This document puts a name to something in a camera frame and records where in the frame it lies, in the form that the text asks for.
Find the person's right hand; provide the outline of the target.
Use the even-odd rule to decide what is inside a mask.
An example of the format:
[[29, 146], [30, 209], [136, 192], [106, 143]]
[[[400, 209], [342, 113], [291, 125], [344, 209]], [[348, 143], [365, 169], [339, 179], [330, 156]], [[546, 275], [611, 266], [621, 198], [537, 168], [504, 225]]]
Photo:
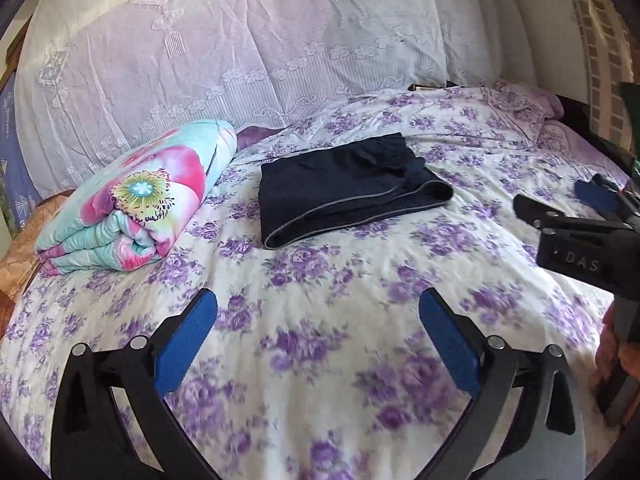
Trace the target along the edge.
[[602, 320], [600, 344], [594, 358], [596, 371], [591, 379], [593, 388], [612, 376], [616, 364], [620, 364], [629, 376], [639, 379], [639, 345], [621, 342], [615, 335], [614, 309], [612, 302]]

